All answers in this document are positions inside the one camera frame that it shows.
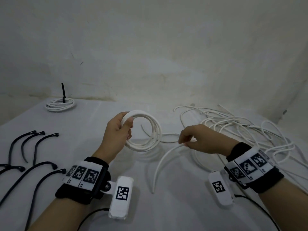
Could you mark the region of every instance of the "person's right hand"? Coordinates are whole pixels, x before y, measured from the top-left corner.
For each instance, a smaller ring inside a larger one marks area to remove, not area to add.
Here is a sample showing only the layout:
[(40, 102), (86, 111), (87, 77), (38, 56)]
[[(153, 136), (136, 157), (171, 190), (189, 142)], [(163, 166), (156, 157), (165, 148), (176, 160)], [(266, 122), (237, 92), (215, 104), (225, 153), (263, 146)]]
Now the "person's right hand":
[(239, 141), (199, 124), (182, 130), (179, 137), (179, 144), (181, 143), (197, 151), (228, 156)]

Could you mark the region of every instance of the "person's right arm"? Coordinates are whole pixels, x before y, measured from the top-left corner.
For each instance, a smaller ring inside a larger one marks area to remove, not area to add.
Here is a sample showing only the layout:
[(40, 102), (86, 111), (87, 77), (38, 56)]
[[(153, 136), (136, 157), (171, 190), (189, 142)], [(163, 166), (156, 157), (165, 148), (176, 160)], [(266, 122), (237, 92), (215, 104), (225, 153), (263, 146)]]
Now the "person's right arm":
[[(239, 142), (200, 124), (186, 127), (179, 143), (197, 151), (227, 157)], [(287, 179), (281, 179), (259, 197), (282, 231), (308, 230), (308, 195)]]

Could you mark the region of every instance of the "person's left hand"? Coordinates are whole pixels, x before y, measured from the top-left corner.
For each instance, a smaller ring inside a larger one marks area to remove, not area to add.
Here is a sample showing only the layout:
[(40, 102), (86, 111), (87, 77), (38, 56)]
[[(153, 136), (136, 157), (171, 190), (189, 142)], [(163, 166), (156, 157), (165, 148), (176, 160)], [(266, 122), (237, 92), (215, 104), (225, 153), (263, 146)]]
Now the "person's left hand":
[(92, 156), (98, 157), (109, 164), (123, 149), (126, 140), (132, 137), (131, 128), (133, 127), (134, 121), (133, 117), (130, 117), (121, 127), (122, 118), (127, 113), (128, 112), (119, 113), (108, 122), (103, 141)]

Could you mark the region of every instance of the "upright black zip tie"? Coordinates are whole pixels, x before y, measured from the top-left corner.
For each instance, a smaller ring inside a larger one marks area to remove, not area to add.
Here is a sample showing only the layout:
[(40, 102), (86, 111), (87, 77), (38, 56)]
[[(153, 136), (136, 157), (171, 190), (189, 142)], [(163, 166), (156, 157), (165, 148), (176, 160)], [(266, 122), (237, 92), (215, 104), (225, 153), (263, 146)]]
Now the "upright black zip tie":
[(0, 175), (3, 174), (6, 171), (11, 170), (11, 169), (18, 169), (21, 172), (26, 170), (26, 168), (22, 167), (22, 166), (8, 166), (8, 167), (6, 167), (6, 168), (4, 168), (3, 170), (0, 171)]
[(36, 134), (36, 131), (30, 131), (28, 133), (25, 133), (21, 136), (19, 136), (18, 138), (16, 138), (12, 143), (11, 143), (11, 146), (10, 146), (10, 150), (9, 150), (9, 162), (7, 164), (0, 164), (0, 167), (10, 167), (11, 166), (11, 162), (12, 162), (12, 151), (13, 151), (13, 147), (14, 147), (14, 144), (20, 140), (22, 137), (25, 137), (27, 135), (33, 135), (33, 134)]
[(38, 151), (38, 145), (39, 145), (40, 142), (42, 142), (43, 140), (45, 140), (45, 139), (47, 139), (47, 138), (49, 138), (49, 137), (53, 137), (53, 136), (58, 137), (58, 136), (59, 136), (59, 133), (54, 133), (54, 134), (52, 134), (52, 135), (47, 135), (47, 136), (41, 138), (41, 139), (36, 143), (35, 148), (34, 148), (33, 166), (35, 166), (35, 164), (36, 164), (36, 155), (37, 155), (37, 151)]
[(32, 171), (33, 169), (35, 169), (36, 167), (39, 167), (41, 165), (44, 165), (44, 164), (51, 164), (52, 166), (52, 169), (55, 170), (58, 168), (58, 166), (55, 164), (55, 163), (52, 163), (50, 161), (45, 161), (45, 162), (42, 162), (42, 163), (38, 163), (36, 164), (35, 166), (32, 166), (31, 168), (29, 168), (27, 171), (25, 171), (23, 173), (23, 175), (21, 175), (21, 177), (14, 183), (14, 185), (8, 190), (8, 192), (5, 194), (5, 196), (2, 198), (2, 200), (0, 201), (0, 207), (1, 205), (3, 204), (3, 202), (6, 200), (6, 198), (10, 195), (10, 193), (14, 190), (14, 188), (19, 184), (19, 182), (21, 182), (21, 180), (30, 172)]
[(39, 186), (42, 184), (42, 182), (48, 178), (49, 176), (53, 175), (53, 174), (57, 174), (57, 173), (62, 173), (62, 174), (66, 174), (66, 169), (60, 169), (60, 170), (56, 170), (53, 172), (50, 172), (49, 174), (45, 175), (36, 185), (34, 193), (33, 193), (33, 197), (32, 197), (32, 202), (31, 202), (31, 207), (30, 207), (30, 211), (29, 211), (29, 215), (28, 215), (28, 219), (27, 219), (27, 223), (25, 226), (25, 231), (28, 230), (30, 224), (31, 224), (31, 218), (32, 218), (32, 213), (33, 213), (33, 209), (34, 209), (34, 204), (35, 204), (35, 198), (36, 198), (36, 193), (38, 191)]
[(63, 103), (65, 103), (65, 98), (66, 98), (66, 96), (65, 96), (64, 84), (62, 83), (61, 85), (62, 85), (62, 92), (63, 92), (62, 101), (63, 101)]
[(24, 160), (26, 163), (28, 163), (28, 161), (27, 161), (27, 159), (26, 159), (26, 157), (25, 157), (25, 151), (23, 150), (23, 147), (25, 146), (25, 143), (26, 143), (26, 142), (28, 142), (30, 139), (32, 139), (33, 137), (38, 136), (38, 135), (45, 135), (45, 132), (42, 131), (42, 132), (38, 132), (38, 133), (36, 133), (36, 134), (34, 134), (34, 135), (31, 135), (30, 137), (26, 138), (26, 139), (22, 142), (22, 144), (21, 144), (21, 155), (22, 155), (23, 160)]

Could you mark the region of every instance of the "forearm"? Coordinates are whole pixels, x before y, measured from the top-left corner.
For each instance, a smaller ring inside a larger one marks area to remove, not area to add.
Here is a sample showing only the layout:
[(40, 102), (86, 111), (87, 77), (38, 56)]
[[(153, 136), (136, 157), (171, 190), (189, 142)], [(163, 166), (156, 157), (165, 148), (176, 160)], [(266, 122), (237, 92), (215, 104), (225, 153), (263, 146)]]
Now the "forearm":
[(283, 231), (308, 230), (308, 196), (287, 179), (259, 197)]
[(55, 199), (28, 230), (76, 231), (86, 206), (68, 198)]

